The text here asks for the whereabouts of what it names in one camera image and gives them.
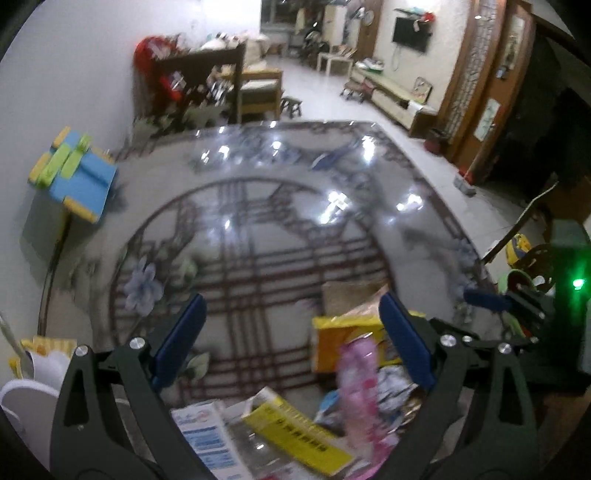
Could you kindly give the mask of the white blue milk carton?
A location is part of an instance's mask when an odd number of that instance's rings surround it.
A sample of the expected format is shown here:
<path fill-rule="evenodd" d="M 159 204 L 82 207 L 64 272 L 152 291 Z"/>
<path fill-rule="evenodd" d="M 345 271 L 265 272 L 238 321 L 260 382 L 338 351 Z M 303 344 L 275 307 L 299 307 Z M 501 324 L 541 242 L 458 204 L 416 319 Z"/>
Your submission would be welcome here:
<path fill-rule="evenodd" d="M 170 414 L 186 442 L 216 479 L 252 479 L 214 402 L 173 409 Z"/>

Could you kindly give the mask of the pink plastic wrapper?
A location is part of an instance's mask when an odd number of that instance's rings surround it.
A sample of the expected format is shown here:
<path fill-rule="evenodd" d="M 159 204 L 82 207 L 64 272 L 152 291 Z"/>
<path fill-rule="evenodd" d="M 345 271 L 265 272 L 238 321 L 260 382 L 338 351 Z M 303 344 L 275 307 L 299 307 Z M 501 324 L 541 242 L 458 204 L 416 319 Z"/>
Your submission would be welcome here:
<path fill-rule="evenodd" d="M 363 460 L 380 463 L 389 446 L 380 417 L 378 348 L 370 334 L 342 346 L 337 368 L 339 409 L 349 447 Z"/>

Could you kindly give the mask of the yellow snack box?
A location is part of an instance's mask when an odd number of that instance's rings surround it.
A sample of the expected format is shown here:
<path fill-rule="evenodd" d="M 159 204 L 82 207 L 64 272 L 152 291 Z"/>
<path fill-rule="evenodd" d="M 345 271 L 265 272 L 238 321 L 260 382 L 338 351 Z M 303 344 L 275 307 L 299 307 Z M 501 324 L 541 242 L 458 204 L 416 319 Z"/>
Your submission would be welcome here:
<path fill-rule="evenodd" d="M 311 371 L 335 373 L 342 348 L 360 337 L 369 337 L 377 345 L 380 367 L 401 364 L 401 356 L 379 317 L 314 317 L 311 319 Z"/>

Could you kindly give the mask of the yellow paper leaflet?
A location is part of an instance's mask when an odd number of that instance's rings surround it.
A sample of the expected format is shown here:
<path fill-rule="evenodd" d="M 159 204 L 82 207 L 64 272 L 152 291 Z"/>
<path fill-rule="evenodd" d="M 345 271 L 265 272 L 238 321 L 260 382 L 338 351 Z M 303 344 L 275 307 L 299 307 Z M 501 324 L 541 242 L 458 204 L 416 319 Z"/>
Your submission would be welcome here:
<path fill-rule="evenodd" d="M 339 475 L 356 462 L 344 441 L 270 388 L 245 401 L 242 421 L 283 453 L 325 476 Z"/>

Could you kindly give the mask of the red trash bin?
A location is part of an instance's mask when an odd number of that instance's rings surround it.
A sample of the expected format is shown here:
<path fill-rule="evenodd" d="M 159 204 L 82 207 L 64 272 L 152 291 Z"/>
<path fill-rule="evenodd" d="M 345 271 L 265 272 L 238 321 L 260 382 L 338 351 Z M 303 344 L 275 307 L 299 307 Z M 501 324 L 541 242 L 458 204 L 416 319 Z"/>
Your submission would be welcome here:
<path fill-rule="evenodd" d="M 431 128 L 425 138 L 425 149 L 434 155 L 444 155 L 449 145 L 448 135 L 438 129 Z"/>

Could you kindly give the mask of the yellow toy car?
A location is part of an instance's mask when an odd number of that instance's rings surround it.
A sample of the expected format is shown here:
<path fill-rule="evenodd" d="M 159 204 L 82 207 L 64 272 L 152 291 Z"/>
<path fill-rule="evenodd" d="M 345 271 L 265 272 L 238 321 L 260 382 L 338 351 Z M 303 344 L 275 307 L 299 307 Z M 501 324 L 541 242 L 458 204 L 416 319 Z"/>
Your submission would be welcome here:
<path fill-rule="evenodd" d="M 529 239 L 522 233 L 515 234 L 505 247 L 506 261 L 509 267 L 515 268 L 532 249 Z"/>

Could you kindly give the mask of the wooden dining chair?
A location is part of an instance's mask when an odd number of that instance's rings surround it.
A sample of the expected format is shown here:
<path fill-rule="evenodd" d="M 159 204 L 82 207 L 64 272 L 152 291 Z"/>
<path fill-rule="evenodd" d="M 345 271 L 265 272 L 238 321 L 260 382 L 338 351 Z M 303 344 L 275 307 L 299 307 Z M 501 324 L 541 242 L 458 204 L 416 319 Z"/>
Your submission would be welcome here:
<path fill-rule="evenodd" d="M 483 240 L 483 255 L 488 254 L 489 250 L 507 236 L 514 224 L 519 223 L 519 216 L 522 215 L 525 208 L 517 208 L 517 219 L 509 221 L 508 227 L 503 227 L 491 234 L 488 240 Z M 555 219 L 574 219 L 579 221 L 590 237 L 590 176 L 583 177 L 570 190 L 564 190 L 561 186 L 553 190 L 546 197 L 530 209 L 526 215 L 526 220 L 522 221 L 519 230 L 516 233 L 524 234 L 532 246 L 549 241 L 551 223 Z M 511 267 L 507 263 L 506 253 L 500 251 L 486 267 L 494 283 L 498 283 L 500 278 L 509 272 Z"/>

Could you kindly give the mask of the low tv cabinet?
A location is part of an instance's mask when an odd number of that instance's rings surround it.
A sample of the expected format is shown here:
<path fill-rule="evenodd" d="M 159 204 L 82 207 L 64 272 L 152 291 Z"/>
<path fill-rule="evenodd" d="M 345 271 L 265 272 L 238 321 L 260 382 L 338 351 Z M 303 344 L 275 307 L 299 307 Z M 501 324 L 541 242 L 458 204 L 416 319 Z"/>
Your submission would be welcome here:
<path fill-rule="evenodd" d="M 411 138 L 425 138 L 429 130 L 435 127 L 437 111 L 417 102 L 409 91 L 383 74 L 353 67 L 349 79 L 369 85 L 370 103 L 402 126 Z"/>

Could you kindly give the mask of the blue yellow foam toy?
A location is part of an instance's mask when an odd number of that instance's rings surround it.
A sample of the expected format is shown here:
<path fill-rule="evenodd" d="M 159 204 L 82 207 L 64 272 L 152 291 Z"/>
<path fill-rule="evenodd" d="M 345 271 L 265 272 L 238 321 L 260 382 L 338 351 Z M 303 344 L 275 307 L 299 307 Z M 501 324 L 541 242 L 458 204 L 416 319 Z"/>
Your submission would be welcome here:
<path fill-rule="evenodd" d="M 64 127 L 37 160 L 28 183 L 69 213 L 96 224 L 117 173 L 114 159 L 87 134 Z"/>

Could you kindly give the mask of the small wooden stool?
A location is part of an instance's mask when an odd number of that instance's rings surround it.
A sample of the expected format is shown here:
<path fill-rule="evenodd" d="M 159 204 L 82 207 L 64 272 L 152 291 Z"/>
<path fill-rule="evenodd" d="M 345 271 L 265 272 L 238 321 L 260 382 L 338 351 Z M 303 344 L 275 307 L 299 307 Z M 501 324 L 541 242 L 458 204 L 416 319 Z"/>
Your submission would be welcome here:
<path fill-rule="evenodd" d="M 290 96 L 283 96 L 280 100 L 280 112 L 286 113 L 290 119 L 294 117 L 301 117 L 301 104 L 303 102 L 300 99 L 290 97 Z"/>

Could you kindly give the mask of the white side table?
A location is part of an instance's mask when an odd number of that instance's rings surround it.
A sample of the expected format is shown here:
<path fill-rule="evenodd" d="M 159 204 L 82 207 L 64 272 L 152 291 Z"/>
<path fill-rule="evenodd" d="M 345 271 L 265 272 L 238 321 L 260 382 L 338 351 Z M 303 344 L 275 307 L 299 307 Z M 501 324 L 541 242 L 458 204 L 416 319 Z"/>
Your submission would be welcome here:
<path fill-rule="evenodd" d="M 329 52 L 321 52 L 318 53 L 317 65 L 315 65 L 315 70 L 321 72 L 322 67 L 325 67 L 325 76 L 329 77 L 332 71 L 332 64 L 334 63 L 346 65 L 346 76 L 351 75 L 353 70 L 353 64 L 355 64 L 352 58 L 346 57 L 344 55 L 333 54 Z"/>

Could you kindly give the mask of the wooden sofa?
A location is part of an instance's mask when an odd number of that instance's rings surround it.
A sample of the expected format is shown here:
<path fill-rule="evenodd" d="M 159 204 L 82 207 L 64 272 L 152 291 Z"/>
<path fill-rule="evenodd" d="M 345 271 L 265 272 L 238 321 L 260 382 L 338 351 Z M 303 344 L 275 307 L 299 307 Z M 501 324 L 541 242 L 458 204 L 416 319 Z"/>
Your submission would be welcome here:
<path fill-rule="evenodd" d="M 270 66 L 266 56 L 271 43 L 265 36 L 241 35 L 232 37 L 231 46 L 242 46 L 242 117 L 266 115 L 280 119 L 280 101 L 283 97 L 283 70 Z"/>

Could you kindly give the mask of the red bag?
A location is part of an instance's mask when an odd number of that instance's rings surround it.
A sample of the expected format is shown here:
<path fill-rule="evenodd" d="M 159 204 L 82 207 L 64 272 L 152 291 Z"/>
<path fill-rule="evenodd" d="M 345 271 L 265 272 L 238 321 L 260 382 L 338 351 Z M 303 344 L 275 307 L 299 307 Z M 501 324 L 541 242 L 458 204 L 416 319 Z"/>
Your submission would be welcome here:
<path fill-rule="evenodd" d="M 164 74 L 158 62 L 179 53 L 177 36 L 148 36 L 135 47 L 133 64 L 150 99 L 150 111 L 163 112 L 170 103 L 178 102 L 182 95 L 172 88 L 169 75 Z"/>

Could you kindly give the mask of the wall mounted television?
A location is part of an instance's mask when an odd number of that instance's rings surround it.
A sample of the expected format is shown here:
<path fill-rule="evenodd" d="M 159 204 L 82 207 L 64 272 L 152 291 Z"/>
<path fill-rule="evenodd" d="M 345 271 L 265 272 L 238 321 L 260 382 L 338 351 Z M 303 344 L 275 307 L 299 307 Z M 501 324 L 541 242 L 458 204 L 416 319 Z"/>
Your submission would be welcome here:
<path fill-rule="evenodd" d="M 432 28 L 429 22 L 398 17 L 394 23 L 393 42 L 420 53 L 428 50 Z"/>

